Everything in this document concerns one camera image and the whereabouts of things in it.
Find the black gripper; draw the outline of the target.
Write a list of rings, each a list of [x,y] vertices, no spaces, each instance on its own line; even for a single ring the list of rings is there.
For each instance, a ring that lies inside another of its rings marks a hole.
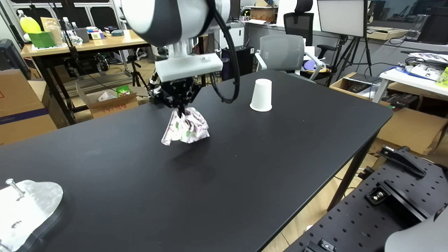
[[[188,115],[187,107],[195,101],[201,90],[202,86],[192,78],[166,83],[152,79],[149,83],[150,101],[154,106],[175,108],[174,113],[180,118]]]

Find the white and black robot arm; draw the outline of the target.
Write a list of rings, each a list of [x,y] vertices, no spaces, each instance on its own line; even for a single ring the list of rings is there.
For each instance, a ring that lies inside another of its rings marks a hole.
[[[229,34],[231,0],[122,0],[121,9],[142,40],[168,50],[168,58],[156,64],[161,83],[159,100],[178,115],[188,115],[187,107],[202,90],[194,79],[223,71],[216,54],[194,55],[192,43],[212,24]]]

